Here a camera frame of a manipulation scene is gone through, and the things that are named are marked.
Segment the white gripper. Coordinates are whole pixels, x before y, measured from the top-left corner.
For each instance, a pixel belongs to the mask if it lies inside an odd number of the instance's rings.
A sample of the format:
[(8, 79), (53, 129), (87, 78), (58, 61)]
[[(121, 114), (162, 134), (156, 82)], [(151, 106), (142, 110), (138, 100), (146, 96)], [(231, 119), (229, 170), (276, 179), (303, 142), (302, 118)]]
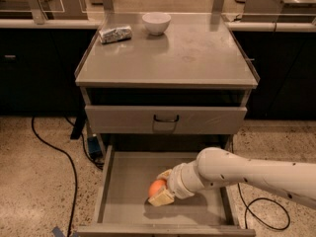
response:
[(148, 201), (153, 206), (162, 206), (174, 202), (174, 196), (179, 199), (190, 198), (196, 192), (205, 188), (203, 178), (198, 172), (196, 161), (182, 163), (172, 170), (168, 169), (160, 173), (157, 180), (167, 181), (168, 190), (165, 188), (157, 191)]

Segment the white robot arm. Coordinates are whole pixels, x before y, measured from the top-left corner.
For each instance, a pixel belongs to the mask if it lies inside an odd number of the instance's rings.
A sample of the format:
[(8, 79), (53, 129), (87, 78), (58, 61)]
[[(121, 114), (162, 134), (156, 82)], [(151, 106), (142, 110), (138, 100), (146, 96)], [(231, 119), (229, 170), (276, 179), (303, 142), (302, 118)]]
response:
[(190, 163), (157, 176), (162, 183), (149, 193), (154, 206), (193, 197), (197, 192), (245, 183), (296, 203), (316, 208), (316, 164), (258, 160), (217, 147), (203, 149)]

